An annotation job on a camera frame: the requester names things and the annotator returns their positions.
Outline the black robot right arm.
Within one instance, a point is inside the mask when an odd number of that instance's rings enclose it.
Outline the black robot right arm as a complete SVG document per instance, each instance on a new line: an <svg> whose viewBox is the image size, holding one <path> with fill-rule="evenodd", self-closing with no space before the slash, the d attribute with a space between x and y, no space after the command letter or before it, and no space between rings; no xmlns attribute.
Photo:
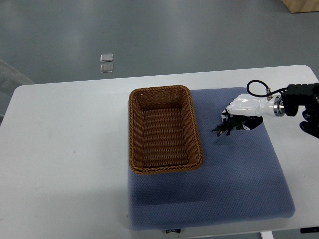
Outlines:
<svg viewBox="0 0 319 239"><path fill-rule="evenodd" d="M319 84L290 84L281 94L285 114L296 116L299 106L304 106L302 112L305 121L300 123L300 128L316 138L319 137Z"/></svg>

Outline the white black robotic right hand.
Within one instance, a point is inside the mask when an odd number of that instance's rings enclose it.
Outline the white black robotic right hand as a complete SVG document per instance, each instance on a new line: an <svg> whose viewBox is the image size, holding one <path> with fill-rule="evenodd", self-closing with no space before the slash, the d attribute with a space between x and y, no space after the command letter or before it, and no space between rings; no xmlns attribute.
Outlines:
<svg viewBox="0 0 319 239"><path fill-rule="evenodd" d="M256 97L240 94L222 112L222 123L233 116L246 116L243 130L250 131L263 123L263 116L282 117L285 114L282 98L279 95Z"/></svg>

